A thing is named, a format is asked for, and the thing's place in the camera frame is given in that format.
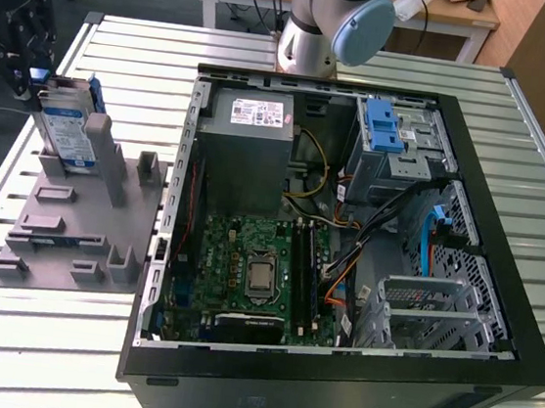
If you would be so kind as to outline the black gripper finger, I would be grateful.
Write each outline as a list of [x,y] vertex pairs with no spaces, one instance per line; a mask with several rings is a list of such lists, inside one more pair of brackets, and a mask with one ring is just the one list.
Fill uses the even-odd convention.
[[33,34],[28,48],[33,54],[35,67],[53,67],[53,45],[58,36],[55,18],[53,0],[32,0],[29,20]]
[[36,100],[31,69],[40,67],[44,25],[30,8],[7,13],[1,72],[19,100]]

